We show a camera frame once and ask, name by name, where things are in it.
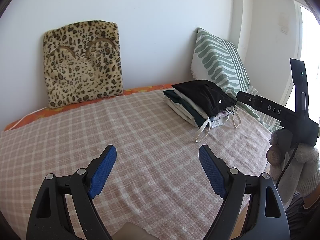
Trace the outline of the right forearm black fuzzy sleeve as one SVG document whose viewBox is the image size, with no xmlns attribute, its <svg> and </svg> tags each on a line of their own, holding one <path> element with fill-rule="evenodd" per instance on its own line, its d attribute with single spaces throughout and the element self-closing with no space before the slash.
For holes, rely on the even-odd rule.
<svg viewBox="0 0 320 240">
<path fill-rule="evenodd" d="M 319 239 L 319 199 L 311 207 L 295 192 L 286 210 L 290 239 Z"/>
</svg>

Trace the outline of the right hand in white glove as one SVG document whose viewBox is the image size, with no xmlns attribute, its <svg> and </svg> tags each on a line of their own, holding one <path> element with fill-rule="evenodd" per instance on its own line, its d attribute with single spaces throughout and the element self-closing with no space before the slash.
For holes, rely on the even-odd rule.
<svg viewBox="0 0 320 240">
<path fill-rule="evenodd" d="M 302 197 L 310 195 L 319 185 L 319 152 L 307 144 L 299 144 L 295 153 L 281 154 L 278 146 L 278 132 L 270 138 L 271 147 L 266 157 L 270 164 L 270 175 L 278 184 L 281 200 L 288 202 L 295 192 Z"/>
</svg>

